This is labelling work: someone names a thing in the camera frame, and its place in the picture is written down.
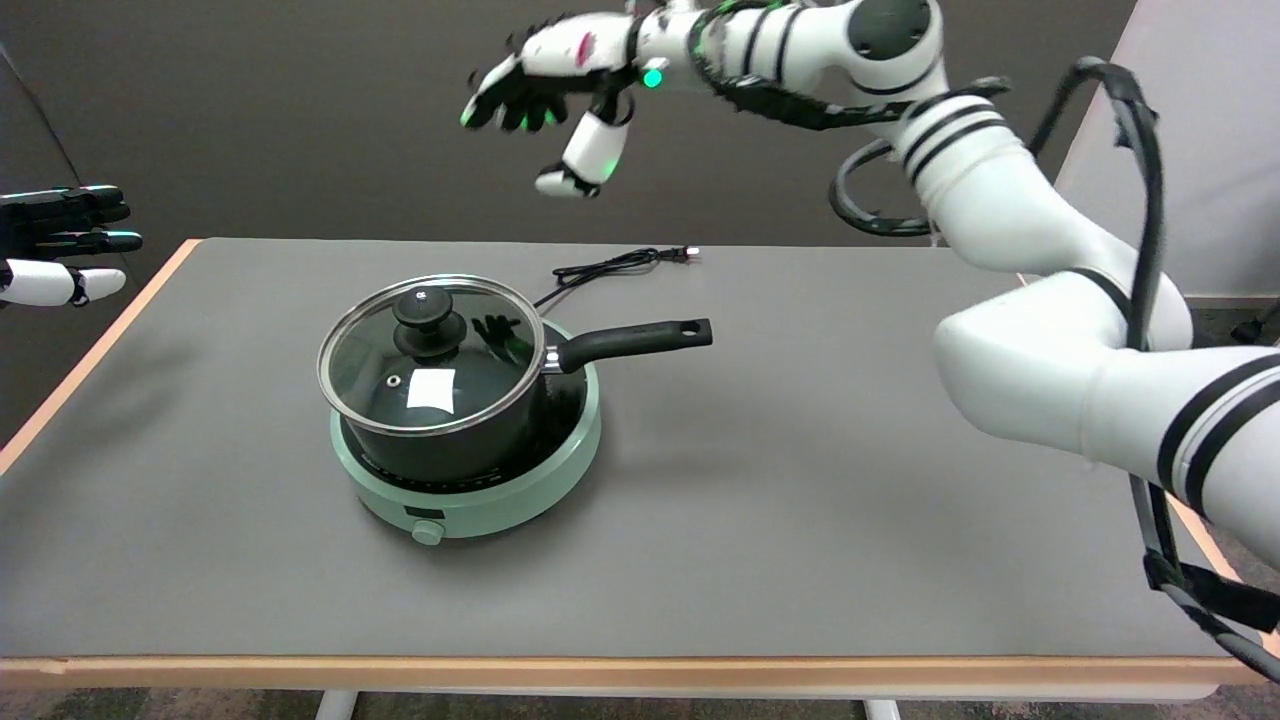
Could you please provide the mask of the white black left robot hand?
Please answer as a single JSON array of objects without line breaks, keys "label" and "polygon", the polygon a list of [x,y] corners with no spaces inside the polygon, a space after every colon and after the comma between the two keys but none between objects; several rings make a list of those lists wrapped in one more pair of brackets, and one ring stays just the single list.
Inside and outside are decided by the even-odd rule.
[{"label": "white black left robot hand", "polygon": [[125,196],[114,184],[4,193],[3,305],[82,307],[119,292],[128,281],[124,270],[73,266],[67,259],[140,250],[140,233],[110,227],[129,217]]}]

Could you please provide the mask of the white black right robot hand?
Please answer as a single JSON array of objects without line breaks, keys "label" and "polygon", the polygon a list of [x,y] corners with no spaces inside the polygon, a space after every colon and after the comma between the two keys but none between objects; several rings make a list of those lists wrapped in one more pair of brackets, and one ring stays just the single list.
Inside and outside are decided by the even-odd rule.
[{"label": "white black right robot hand", "polygon": [[509,55],[483,78],[461,113],[467,129],[494,124],[506,133],[536,133],[568,119],[572,95],[589,99],[559,160],[535,179],[538,192],[593,199],[613,176],[634,118],[631,86],[640,79],[640,19],[620,12],[566,14],[511,35]]}]

